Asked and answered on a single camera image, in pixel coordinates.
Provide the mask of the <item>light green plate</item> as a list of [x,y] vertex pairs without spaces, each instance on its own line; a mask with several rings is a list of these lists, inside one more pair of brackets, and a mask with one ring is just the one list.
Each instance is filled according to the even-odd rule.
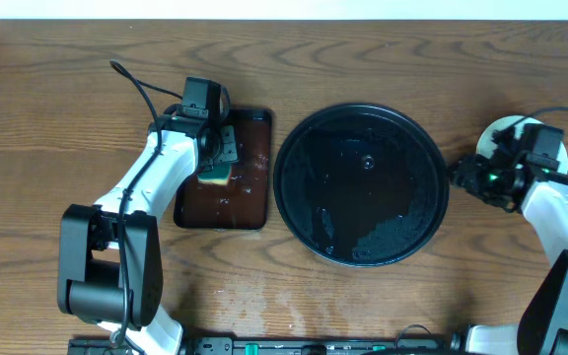
[[[502,118],[499,118],[492,122],[485,131],[481,134],[477,145],[476,145],[476,153],[479,155],[484,156],[485,158],[491,158],[497,145],[494,143],[494,134],[496,131],[501,131],[508,126],[512,125],[516,121],[522,118],[521,115],[509,115]],[[529,117],[524,119],[522,122],[518,123],[515,126],[515,133],[514,138],[520,139],[523,133],[523,128],[526,124],[541,124],[541,121],[536,120],[534,117]],[[559,162],[559,166],[557,171],[561,174],[567,175],[568,174],[568,154],[566,147],[563,143],[560,143],[558,154],[557,154],[557,161]]]

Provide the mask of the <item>green yellow sponge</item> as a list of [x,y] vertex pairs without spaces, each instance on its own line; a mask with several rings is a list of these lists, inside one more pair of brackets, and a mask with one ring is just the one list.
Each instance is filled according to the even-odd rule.
[[208,185],[227,185],[232,174],[230,164],[213,166],[210,171],[203,171],[197,176],[199,183]]

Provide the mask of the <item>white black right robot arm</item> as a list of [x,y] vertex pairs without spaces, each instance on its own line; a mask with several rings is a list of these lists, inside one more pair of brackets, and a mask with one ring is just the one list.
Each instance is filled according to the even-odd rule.
[[468,155],[450,167],[452,184],[518,212],[539,238],[550,270],[516,324],[472,326],[470,354],[568,354],[568,157],[564,153]]

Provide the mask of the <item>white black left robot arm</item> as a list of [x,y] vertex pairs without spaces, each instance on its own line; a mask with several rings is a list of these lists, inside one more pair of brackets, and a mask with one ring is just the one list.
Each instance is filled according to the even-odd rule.
[[120,182],[61,219],[57,305],[110,331],[109,344],[139,354],[176,354],[182,327],[161,305],[158,224],[178,188],[202,163],[232,151],[225,114],[163,114]]

